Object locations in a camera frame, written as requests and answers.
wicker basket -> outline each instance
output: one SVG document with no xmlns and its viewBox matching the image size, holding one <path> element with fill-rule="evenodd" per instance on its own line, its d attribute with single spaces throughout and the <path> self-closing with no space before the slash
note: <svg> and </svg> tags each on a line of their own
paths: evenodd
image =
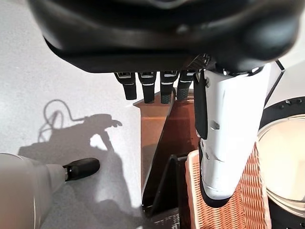
<svg viewBox="0 0 305 229">
<path fill-rule="evenodd" d="M 211 208 L 202 199 L 198 150 L 188 155 L 185 165 L 192 229 L 271 228 L 268 197 L 256 146 L 233 196 L 222 208 Z"/>
</svg>

black rubber tip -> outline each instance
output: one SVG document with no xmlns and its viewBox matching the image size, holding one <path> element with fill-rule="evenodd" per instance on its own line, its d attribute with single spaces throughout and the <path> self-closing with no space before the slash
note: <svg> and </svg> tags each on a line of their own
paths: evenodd
<svg viewBox="0 0 305 229">
<path fill-rule="evenodd" d="M 200 176 L 200 190 L 201 190 L 201 195 L 202 195 L 202 198 L 203 198 L 204 202 L 212 208 L 221 208 L 224 205 L 226 205 L 230 200 L 230 198 L 227 198 L 227 199 L 211 199 L 211 198 L 209 198 L 208 195 L 205 193 L 205 190 L 204 190 L 204 187 L 203 187 L 203 184 L 202 184 L 201 176 Z"/>
<path fill-rule="evenodd" d="M 85 158 L 78 161 L 73 161 L 65 166 L 67 169 L 68 177 L 66 181 L 78 180 L 91 176 L 100 169 L 100 162 L 95 158 Z"/>
<path fill-rule="evenodd" d="M 202 154 L 201 146 L 199 144 L 199 164 L 200 164 L 199 166 L 200 167 L 201 167 L 202 157 L 203 157 L 203 154 Z M 201 195 L 202 195 L 204 202 L 212 208 L 223 207 L 224 205 L 226 205 L 229 202 L 229 200 L 231 198 L 231 197 L 229 197 L 227 199 L 212 199 L 212 198 L 208 197 L 208 195 L 206 194 L 204 187 L 203 187 L 201 169 L 200 169 L 200 191 L 201 191 Z"/>
</svg>

woven basket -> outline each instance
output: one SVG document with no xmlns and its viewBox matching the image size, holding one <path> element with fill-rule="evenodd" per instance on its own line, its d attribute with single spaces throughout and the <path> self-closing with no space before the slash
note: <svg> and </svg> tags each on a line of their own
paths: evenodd
<svg viewBox="0 0 305 229">
<path fill-rule="evenodd" d="M 222 208 L 211 208 L 203 201 L 198 150 L 188 155 L 185 165 L 192 229 L 271 228 L 268 197 L 256 146 L 233 196 Z"/>
</svg>

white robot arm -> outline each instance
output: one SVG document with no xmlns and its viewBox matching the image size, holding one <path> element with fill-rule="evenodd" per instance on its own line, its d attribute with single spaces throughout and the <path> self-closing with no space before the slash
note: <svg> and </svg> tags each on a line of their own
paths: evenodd
<svg viewBox="0 0 305 229">
<path fill-rule="evenodd" d="M 218 208 L 233 195 L 253 149 L 267 94 L 270 65 L 236 76 L 230 76 L 225 70 L 222 73 L 201 71 L 200 74 L 194 86 L 195 100 L 198 99 L 196 90 L 201 90 L 199 94 L 203 96 L 205 93 L 206 114 L 203 116 L 207 116 L 199 146 L 201 192 L 206 204 Z M 198 106 L 195 106 L 195 114 L 196 119 L 200 119 Z"/>
</svg>

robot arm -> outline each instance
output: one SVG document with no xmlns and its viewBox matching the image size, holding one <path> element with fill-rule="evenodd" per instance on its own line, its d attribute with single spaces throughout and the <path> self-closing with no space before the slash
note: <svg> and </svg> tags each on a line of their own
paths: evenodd
<svg viewBox="0 0 305 229">
<path fill-rule="evenodd" d="M 196 128 L 201 136 L 201 192 L 211 207 L 225 205 L 239 182 L 257 137 L 269 74 L 269 64 L 237 76 L 201 71 L 195 82 L 195 103 L 204 100 L 198 98 L 200 92 L 206 94 L 206 103 L 201 103 L 206 108 L 195 105 L 195 117 L 207 121 L 197 122 Z"/>
</svg>

